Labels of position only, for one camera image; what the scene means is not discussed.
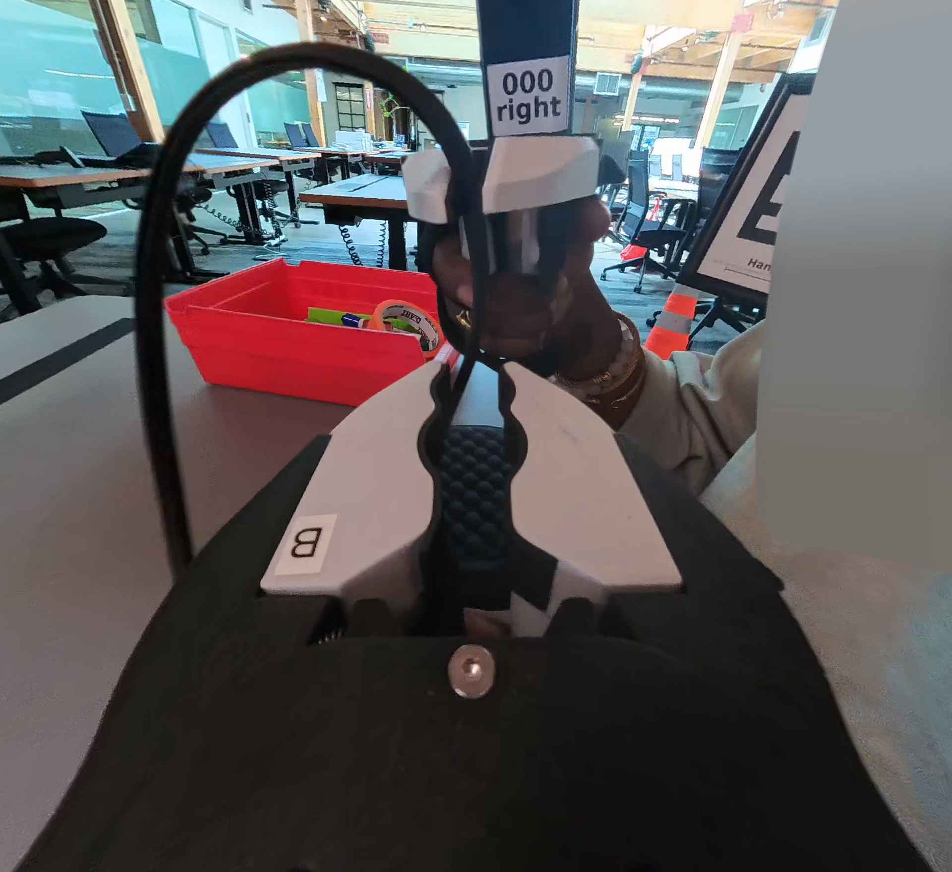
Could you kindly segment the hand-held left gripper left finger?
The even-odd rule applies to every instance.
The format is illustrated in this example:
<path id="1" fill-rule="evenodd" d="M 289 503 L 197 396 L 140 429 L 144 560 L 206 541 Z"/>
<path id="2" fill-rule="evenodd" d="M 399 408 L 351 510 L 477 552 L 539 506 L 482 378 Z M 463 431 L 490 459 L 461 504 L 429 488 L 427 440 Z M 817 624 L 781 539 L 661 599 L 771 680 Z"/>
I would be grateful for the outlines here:
<path id="1" fill-rule="evenodd" d="M 427 363 L 333 429 L 261 579 L 264 593 L 417 602 L 435 504 L 421 439 L 447 383 L 447 366 Z"/>

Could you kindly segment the black office chair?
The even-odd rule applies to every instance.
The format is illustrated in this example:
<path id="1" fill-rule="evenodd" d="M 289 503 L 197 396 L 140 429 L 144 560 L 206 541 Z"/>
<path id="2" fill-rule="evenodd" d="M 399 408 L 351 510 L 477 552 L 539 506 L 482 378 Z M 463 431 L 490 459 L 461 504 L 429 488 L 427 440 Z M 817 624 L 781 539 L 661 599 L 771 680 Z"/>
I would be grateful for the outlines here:
<path id="1" fill-rule="evenodd" d="M 79 275 L 66 261 L 68 254 L 107 236 L 101 223 L 63 216 L 32 219 L 23 194 L 11 188 L 1 191 L 1 223 L 2 295 L 9 301 L 3 319 L 41 309 L 42 291 L 64 300 L 88 295 L 84 285 L 113 284 L 105 278 Z"/>
<path id="2" fill-rule="evenodd" d="M 605 282 L 611 272 L 637 268 L 636 293 L 642 290 L 652 253 L 660 254 L 658 264 L 664 278 L 677 277 L 698 209 L 696 198 L 649 188 L 649 159 L 649 152 L 644 151 L 628 156 L 625 206 L 608 231 L 609 238 L 623 242 L 623 249 L 619 262 L 599 275 Z"/>
<path id="3" fill-rule="evenodd" d="M 151 168 L 162 146 L 142 139 L 125 115 L 81 110 L 90 131 L 113 164 L 123 168 Z"/>

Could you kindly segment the orange traffic cone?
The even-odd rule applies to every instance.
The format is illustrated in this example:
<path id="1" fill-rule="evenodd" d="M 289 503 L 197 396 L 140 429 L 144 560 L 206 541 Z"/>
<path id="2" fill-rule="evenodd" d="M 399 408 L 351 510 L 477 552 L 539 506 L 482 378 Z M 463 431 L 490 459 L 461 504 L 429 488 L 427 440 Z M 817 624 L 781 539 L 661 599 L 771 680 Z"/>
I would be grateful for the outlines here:
<path id="1" fill-rule="evenodd" d="M 695 317 L 700 292 L 680 284 L 675 285 L 649 330 L 644 350 L 667 360 L 675 352 L 688 348 L 688 338 Z"/>

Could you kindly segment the printed tape roll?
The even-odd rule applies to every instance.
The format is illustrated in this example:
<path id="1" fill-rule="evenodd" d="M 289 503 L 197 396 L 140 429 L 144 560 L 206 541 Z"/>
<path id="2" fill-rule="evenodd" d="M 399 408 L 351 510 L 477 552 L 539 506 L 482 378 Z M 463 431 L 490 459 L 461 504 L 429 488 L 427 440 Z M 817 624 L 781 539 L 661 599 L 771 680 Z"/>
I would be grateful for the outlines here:
<path id="1" fill-rule="evenodd" d="M 365 326 L 372 331 L 400 332 L 416 337 L 427 359 L 435 357 L 445 342 L 438 320 L 425 309 L 403 300 L 382 302 Z"/>

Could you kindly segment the black textured handle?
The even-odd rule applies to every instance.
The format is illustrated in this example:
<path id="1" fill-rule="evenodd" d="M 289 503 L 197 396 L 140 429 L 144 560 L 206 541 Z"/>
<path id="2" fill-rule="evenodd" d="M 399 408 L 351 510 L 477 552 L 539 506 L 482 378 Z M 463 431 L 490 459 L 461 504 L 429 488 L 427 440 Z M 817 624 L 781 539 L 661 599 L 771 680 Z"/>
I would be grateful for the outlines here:
<path id="1" fill-rule="evenodd" d="M 461 604 L 474 611 L 509 608 L 504 510 L 511 467 L 498 377 L 476 366 L 446 432 L 439 461 L 442 523 L 439 540 L 451 565 Z"/>

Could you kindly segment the person's right hand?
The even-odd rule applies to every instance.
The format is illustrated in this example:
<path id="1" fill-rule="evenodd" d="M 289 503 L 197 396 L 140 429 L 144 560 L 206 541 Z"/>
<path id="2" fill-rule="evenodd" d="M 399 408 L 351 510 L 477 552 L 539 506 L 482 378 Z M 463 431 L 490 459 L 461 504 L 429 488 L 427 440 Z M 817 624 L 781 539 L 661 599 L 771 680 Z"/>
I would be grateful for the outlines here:
<path id="1" fill-rule="evenodd" d="M 612 310 L 590 266 L 594 244 L 605 235 L 610 218 L 595 196 L 570 205 L 575 233 L 566 248 L 565 265 L 552 291 L 513 273 L 489 276 L 484 291 L 481 347 L 506 359 L 524 359 L 554 347 L 555 371 L 568 380 L 585 381 L 609 373 L 612 378 L 639 376 L 645 358 L 636 332 L 625 344 L 626 325 Z M 456 227 L 438 230 L 428 264 L 443 308 L 445 326 L 463 330 L 459 315 L 474 314 L 470 261 L 463 257 Z"/>

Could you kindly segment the red plastic bin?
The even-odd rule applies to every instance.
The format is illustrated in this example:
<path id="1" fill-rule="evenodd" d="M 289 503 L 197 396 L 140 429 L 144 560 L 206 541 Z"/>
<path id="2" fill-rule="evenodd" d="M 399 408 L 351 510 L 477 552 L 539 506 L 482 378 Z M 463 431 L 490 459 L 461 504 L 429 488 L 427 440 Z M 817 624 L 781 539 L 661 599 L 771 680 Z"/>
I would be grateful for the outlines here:
<path id="1" fill-rule="evenodd" d="M 371 318 L 402 304 L 437 314 L 422 273 L 273 259 L 165 300 L 203 380 L 212 385 L 356 407 L 428 358 L 405 332 L 308 318 L 313 309 Z"/>

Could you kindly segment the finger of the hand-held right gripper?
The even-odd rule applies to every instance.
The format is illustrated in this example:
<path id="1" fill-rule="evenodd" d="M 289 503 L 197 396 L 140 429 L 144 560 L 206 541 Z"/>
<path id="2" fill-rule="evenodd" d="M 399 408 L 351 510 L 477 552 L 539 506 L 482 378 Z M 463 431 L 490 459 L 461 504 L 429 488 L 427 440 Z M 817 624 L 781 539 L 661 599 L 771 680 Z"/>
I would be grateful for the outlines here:
<path id="1" fill-rule="evenodd" d="M 416 258 L 430 260 L 438 230 L 454 226 L 463 257 L 470 260 L 468 227 L 478 215 L 478 152 L 469 150 L 462 175 L 446 151 L 416 152 L 402 164 L 402 180 L 411 219 L 418 226 Z"/>
<path id="2" fill-rule="evenodd" d="M 575 228 L 570 205 L 594 194 L 599 164 L 587 136 L 495 140 L 482 182 L 490 271 L 561 271 Z"/>

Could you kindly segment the black framed sign board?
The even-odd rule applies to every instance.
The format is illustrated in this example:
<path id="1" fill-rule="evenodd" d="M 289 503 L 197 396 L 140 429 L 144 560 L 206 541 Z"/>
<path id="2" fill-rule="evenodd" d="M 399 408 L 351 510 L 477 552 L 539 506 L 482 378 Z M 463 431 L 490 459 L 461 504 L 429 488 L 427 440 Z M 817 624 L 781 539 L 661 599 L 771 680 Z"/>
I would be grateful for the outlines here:
<path id="1" fill-rule="evenodd" d="M 691 248 L 678 281 L 768 303 L 779 217 L 817 73 L 783 74 Z"/>

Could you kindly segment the wooden office desk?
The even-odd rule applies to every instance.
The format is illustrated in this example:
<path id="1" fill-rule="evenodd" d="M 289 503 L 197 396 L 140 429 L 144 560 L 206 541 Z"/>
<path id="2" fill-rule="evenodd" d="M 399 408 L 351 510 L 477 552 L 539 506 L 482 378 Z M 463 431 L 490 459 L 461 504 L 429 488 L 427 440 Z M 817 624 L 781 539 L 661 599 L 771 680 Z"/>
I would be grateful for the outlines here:
<path id="1" fill-rule="evenodd" d="M 189 212 L 183 223 L 190 239 L 198 239 L 204 255 L 209 253 L 205 237 L 219 244 L 262 247 L 266 256 L 281 255 L 287 241 L 282 225 L 301 226 L 297 211 L 294 177 L 312 172 L 319 152 L 316 150 L 225 150 L 193 152 L 184 165 L 184 174 L 196 179 L 198 186 L 225 191 L 234 200 L 237 218 L 226 219 L 207 203 L 199 208 L 227 224 L 229 233 L 197 226 Z"/>
<path id="2" fill-rule="evenodd" d="M 23 194 L 30 218 L 63 216 L 63 212 L 84 209 L 115 201 L 142 197 L 151 172 L 145 169 L 83 167 L 70 164 L 2 165 L 1 190 L 11 188 Z M 131 294 L 131 280 L 110 280 L 109 287 L 123 295 Z"/>
<path id="3" fill-rule="evenodd" d="M 390 270 L 406 271 L 410 256 L 406 229 L 414 224 L 407 200 L 403 178 L 394 175 L 360 174 L 297 193 L 300 208 L 318 208 L 324 223 L 351 229 L 364 221 L 381 223 L 387 266 Z"/>

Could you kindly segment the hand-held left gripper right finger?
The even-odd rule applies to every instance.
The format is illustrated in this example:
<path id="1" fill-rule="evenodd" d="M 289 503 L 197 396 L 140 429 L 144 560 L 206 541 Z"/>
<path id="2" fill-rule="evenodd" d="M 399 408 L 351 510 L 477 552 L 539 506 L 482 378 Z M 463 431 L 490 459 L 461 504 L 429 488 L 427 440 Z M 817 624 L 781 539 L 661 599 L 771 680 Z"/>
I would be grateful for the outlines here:
<path id="1" fill-rule="evenodd" d="M 514 609 L 682 586 L 616 433 L 590 408 L 507 364 L 506 438 Z"/>

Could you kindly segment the person's right forearm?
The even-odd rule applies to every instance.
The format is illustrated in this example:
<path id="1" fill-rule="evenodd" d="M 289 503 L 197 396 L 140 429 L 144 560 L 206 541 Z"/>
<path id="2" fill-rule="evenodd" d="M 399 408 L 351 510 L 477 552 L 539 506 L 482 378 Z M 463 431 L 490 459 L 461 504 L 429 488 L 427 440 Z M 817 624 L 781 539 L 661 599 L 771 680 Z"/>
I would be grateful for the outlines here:
<path id="1" fill-rule="evenodd" d="M 620 426 L 697 497 L 718 505 L 754 498 L 766 327 L 756 324 L 714 355 L 679 351 L 662 360 L 646 352 L 644 384 Z"/>

